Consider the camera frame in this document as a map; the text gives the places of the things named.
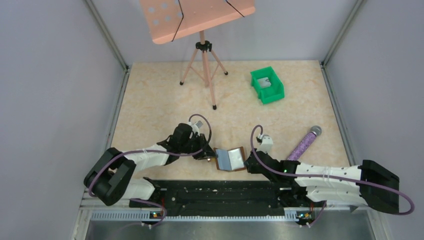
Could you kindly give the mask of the brown leather card holder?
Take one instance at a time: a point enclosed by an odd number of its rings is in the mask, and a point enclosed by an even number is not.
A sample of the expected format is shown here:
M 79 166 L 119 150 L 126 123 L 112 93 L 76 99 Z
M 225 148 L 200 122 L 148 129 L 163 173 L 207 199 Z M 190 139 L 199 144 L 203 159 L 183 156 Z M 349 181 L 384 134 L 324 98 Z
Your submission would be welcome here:
M 214 156 L 208 157 L 208 162 L 214 162 L 216 169 L 224 172 L 244 171 L 246 166 L 245 150 L 242 146 L 232 149 L 214 148 Z

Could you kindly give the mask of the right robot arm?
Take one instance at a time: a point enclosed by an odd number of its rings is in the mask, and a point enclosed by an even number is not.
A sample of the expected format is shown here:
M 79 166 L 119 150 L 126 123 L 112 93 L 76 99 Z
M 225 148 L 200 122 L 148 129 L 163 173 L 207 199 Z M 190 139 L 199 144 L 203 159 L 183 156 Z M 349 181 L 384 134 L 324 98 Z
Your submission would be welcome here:
M 398 214 L 399 177 L 373 160 L 348 167 L 311 165 L 297 160 L 277 160 L 263 151 L 251 153 L 244 162 L 251 174 L 271 182 L 286 183 L 312 202 L 339 201 L 366 205 L 376 211 Z

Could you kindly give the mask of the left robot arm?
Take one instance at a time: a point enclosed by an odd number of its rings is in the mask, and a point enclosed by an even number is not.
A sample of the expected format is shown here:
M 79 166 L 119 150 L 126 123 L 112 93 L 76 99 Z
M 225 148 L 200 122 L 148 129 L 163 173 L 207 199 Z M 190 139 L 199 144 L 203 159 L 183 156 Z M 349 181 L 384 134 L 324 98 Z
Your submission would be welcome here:
M 180 123 L 165 140 L 127 152 L 108 148 L 83 180 L 89 195 L 106 206 L 122 198 L 149 200 L 159 186 L 146 178 L 133 179 L 143 170 L 170 165 L 181 157 L 204 160 L 215 156 L 206 136 L 200 132 L 203 122 Z

